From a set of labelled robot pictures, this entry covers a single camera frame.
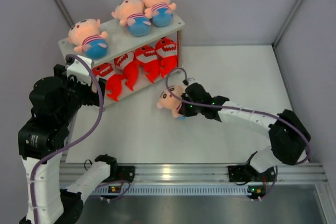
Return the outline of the boy doll plush striped shirt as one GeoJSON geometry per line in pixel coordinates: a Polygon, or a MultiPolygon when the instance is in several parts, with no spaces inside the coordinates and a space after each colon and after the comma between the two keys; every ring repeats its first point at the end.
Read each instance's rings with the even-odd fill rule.
{"type": "Polygon", "coordinates": [[[179,113],[179,110],[182,107],[182,102],[172,95],[174,94],[175,96],[181,98],[183,93],[184,88],[182,86],[169,86],[161,93],[159,101],[157,103],[157,108],[165,108],[170,110],[172,116],[175,119],[185,119],[185,117],[179,113]]]}
{"type": "Polygon", "coordinates": [[[168,26],[173,20],[176,4],[172,0],[141,0],[145,16],[157,27],[168,26]]]}
{"type": "Polygon", "coordinates": [[[100,30],[100,19],[88,18],[73,24],[67,40],[73,44],[74,51],[83,53],[86,57],[97,60],[107,55],[109,45],[108,33],[100,30]]]}
{"type": "Polygon", "coordinates": [[[111,16],[119,21],[119,25],[126,28],[135,37],[147,35],[151,31],[152,23],[144,15],[144,5],[141,0],[123,0],[111,16]]]}

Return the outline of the red shark plush purple fin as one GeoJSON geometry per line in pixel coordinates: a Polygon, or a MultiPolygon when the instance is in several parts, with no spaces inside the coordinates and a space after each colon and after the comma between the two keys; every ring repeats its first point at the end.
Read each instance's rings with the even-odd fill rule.
{"type": "Polygon", "coordinates": [[[117,73],[109,62],[94,67],[92,71],[97,78],[106,79],[107,97],[118,102],[118,97],[122,92],[122,80],[125,79],[125,75],[117,73]]]}

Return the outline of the red shark plush toy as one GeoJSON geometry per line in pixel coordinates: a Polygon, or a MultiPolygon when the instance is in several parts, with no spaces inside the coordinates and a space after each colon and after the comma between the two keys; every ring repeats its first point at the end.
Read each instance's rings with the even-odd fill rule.
{"type": "Polygon", "coordinates": [[[139,77],[138,64],[134,59],[134,52],[130,51],[114,59],[114,65],[126,78],[125,85],[131,90],[137,83],[139,77]]]}
{"type": "Polygon", "coordinates": [[[161,38],[155,44],[155,51],[160,59],[161,78],[165,76],[178,65],[177,43],[169,38],[161,38]]]}
{"type": "Polygon", "coordinates": [[[160,62],[155,49],[150,45],[143,45],[134,51],[134,59],[143,68],[147,79],[155,83],[160,75],[160,62]]]}

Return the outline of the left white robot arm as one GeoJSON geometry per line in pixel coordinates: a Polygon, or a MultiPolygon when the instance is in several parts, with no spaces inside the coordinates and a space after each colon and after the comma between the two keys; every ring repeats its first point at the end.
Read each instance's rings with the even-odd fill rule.
{"type": "Polygon", "coordinates": [[[77,182],[62,189],[59,169],[69,124],[83,105],[103,105],[103,92],[93,92],[62,65],[56,75],[37,81],[29,95],[31,118],[18,132],[19,154],[26,170],[28,212],[22,223],[75,223],[85,201],[102,183],[117,179],[114,157],[99,155],[77,182]]]}

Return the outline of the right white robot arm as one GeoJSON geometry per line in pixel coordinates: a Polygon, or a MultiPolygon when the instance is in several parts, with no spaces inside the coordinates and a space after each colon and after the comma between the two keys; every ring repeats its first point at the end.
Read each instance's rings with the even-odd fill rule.
{"type": "Polygon", "coordinates": [[[264,172],[279,164],[300,164],[300,156],[308,152],[311,136],[294,111],[285,109],[272,114],[234,103],[227,97],[211,96],[202,85],[184,80],[179,113],[184,117],[203,115],[208,120],[231,123],[266,137],[270,143],[248,159],[245,174],[258,180],[264,172]]]}

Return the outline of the white two-tier wooden shelf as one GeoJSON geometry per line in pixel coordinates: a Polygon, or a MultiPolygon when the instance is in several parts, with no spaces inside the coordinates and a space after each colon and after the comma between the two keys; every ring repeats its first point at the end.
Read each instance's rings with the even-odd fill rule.
{"type": "MultiPolygon", "coordinates": [[[[109,20],[105,23],[102,23],[100,28],[101,30],[107,31],[109,34],[109,37],[107,39],[107,42],[109,44],[109,52],[108,54],[98,60],[93,60],[94,67],[97,67],[98,65],[101,65],[105,62],[111,63],[113,65],[113,68],[115,69],[114,65],[114,58],[119,57],[125,53],[128,53],[129,51],[134,51],[135,49],[139,48],[140,46],[144,45],[150,45],[155,46],[155,43],[163,38],[172,38],[177,43],[177,56],[178,61],[179,54],[180,54],[180,35],[181,31],[185,26],[185,22],[182,21],[182,19],[179,17],[179,15],[174,14],[173,21],[170,25],[165,27],[152,27],[149,34],[142,36],[142,37],[135,37],[132,36],[125,28],[122,28],[119,25],[119,21],[116,19],[109,20]]],[[[74,49],[74,45],[71,44],[67,38],[61,39],[58,42],[58,46],[60,48],[60,51],[65,58],[67,54],[76,54],[81,55],[79,53],[76,53],[74,49]]],[[[118,97],[119,101],[122,99],[135,94],[136,92],[153,85],[148,78],[145,76],[145,72],[140,67],[139,69],[139,77],[138,81],[134,85],[134,91],[131,91],[129,88],[127,88],[124,83],[126,80],[122,81],[122,92],[120,96],[118,97]]],[[[114,100],[107,97],[105,94],[104,96],[104,108],[116,103],[114,100]]]]}

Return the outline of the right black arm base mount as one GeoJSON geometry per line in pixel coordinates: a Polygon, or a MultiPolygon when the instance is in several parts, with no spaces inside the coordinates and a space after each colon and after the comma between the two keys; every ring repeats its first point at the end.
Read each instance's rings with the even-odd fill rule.
{"type": "Polygon", "coordinates": [[[231,183],[245,185],[254,182],[273,182],[277,173],[272,167],[259,173],[250,165],[245,164],[228,166],[228,175],[231,183]]]}

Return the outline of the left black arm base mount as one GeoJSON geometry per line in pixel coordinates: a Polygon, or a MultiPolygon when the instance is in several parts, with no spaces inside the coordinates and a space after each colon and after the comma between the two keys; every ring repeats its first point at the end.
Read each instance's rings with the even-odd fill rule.
{"type": "Polygon", "coordinates": [[[133,182],[135,177],[135,166],[118,166],[113,172],[113,181],[125,180],[133,182]]]}

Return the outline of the aluminium front rail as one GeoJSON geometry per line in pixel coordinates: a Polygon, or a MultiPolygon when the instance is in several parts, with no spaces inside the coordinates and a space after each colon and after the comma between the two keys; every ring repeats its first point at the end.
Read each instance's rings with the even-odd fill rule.
{"type": "MultiPolygon", "coordinates": [[[[227,164],[134,164],[134,182],[138,184],[210,183],[228,184],[227,164]]],[[[320,184],[328,181],[319,163],[278,166],[281,184],[320,184]]]]}

